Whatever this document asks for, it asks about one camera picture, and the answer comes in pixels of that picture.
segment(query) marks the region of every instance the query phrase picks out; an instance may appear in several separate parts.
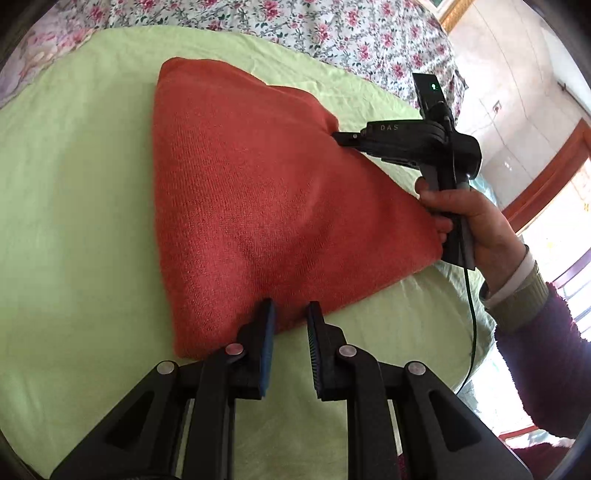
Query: bed sheet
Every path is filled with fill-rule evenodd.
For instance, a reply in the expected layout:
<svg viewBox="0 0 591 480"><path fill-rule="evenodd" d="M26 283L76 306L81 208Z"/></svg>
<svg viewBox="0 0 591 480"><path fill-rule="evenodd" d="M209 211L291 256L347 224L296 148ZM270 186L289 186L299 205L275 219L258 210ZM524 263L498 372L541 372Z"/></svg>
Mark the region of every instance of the bed sheet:
<svg viewBox="0 0 591 480"><path fill-rule="evenodd" d="M343 68L415 107L412 72L434 73L460 114L466 86L452 45L414 0L61 0L0 73L0 107L94 30L157 24L255 35Z"/></svg>
<svg viewBox="0 0 591 480"><path fill-rule="evenodd" d="M2 109L0 429L45 477L157 362L174 359L150 133L158 72L174 56L224 60L306 90L346 130L418 118L379 87L307 55L180 27L98 32ZM377 165L412 190L416 172ZM471 280L476 297L482 278ZM476 308L480 361L493 322ZM419 359L451 387L467 373L472 323L456 267L439 263L327 321L380 361ZM279 335L267 398L238 404L236 479L345 477L345 405L316 400L306 328Z"/></svg>

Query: light green sheet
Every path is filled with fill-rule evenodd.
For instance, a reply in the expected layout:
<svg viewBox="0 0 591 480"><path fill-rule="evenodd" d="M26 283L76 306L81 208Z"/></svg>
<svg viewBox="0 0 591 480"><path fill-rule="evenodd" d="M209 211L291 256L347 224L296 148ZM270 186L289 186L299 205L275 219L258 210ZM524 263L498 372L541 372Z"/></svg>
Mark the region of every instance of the light green sheet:
<svg viewBox="0 0 591 480"><path fill-rule="evenodd" d="M358 130L418 118L335 67L255 37L182 27L96 33L0 111L0 428L49 476L157 362L173 358L152 207L152 96L174 56L220 59L307 90ZM412 190L416 173L380 166ZM473 294L481 282L472 275ZM438 264L327 319L380 361L424 361L457 387L472 326L457 268ZM477 304L478 359L492 321ZM316 400L305 328L275 339L271 387L241 401L238 480L346 477L343 403Z"/></svg>

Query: human hand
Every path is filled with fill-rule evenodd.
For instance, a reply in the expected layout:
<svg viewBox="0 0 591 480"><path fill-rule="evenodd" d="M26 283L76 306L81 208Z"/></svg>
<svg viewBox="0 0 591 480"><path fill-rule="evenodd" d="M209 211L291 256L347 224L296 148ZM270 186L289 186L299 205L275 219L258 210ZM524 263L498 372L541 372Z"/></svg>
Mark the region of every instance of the human hand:
<svg viewBox="0 0 591 480"><path fill-rule="evenodd" d="M464 215L474 237L476 268L481 271L491 294L499 291L521 265L527 249L513 232L502 212L476 190L443 190L432 192L424 178L414 186L419 201L431 211ZM452 221L434 214L435 226L442 243L452 231Z"/></svg>

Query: white wall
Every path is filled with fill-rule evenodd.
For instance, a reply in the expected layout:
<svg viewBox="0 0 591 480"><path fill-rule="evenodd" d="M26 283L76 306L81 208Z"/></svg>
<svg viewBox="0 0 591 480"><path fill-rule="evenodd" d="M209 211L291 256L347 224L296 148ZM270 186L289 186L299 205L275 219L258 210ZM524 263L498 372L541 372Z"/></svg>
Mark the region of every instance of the white wall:
<svg viewBox="0 0 591 480"><path fill-rule="evenodd" d="M542 25L542 33L546 45L548 45L552 70L556 79L567 87L568 91L589 114L591 112L591 88L589 88L587 80L583 77L569 51L548 25Z"/></svg>
<svg viewBox="0 0 591 480"><path fill-rule="evenodd" d="M557 84L542 24L522 0L476 0L450 34L469 86L457 129L479 140L482 173L502 207L586 116ZM495 115L498 100L502 109Z"/></svg>

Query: screw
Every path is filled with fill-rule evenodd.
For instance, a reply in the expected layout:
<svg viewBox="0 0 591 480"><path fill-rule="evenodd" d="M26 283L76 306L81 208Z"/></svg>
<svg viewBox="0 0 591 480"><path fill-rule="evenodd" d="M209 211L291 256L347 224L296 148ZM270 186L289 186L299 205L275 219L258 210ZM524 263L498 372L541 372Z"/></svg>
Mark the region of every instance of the screw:
<svg viewBox="0 0 591 480"><path fill-rule="evenodd" d="M357 349L353 345L343 345L339 348L339 353L342 356L351 357L357 355Z"/></svg>
<svg viewBox="0 0 591 480"><path fill-rule="evenodd" d="M411 362L408 364L408 371L413 375L423 375L427 371L427 367L421 362Z"/></svg>
<svg viewBox="0 0 591 480"><path fill-rule="evenodd" d="M170 360L166 360L164 362L160 362L156 366L156 371L160 375L168 375L168 374L171 374L172 372L174 372L174 363L172 363Z"/></svg>
<svg viewBox="0 0 591 480"><path fill-rule="evenodd" d="M243 351L244 347L241 343L230 343L230 345L226 347L226 353L232 356L240 355Z"/></svg>

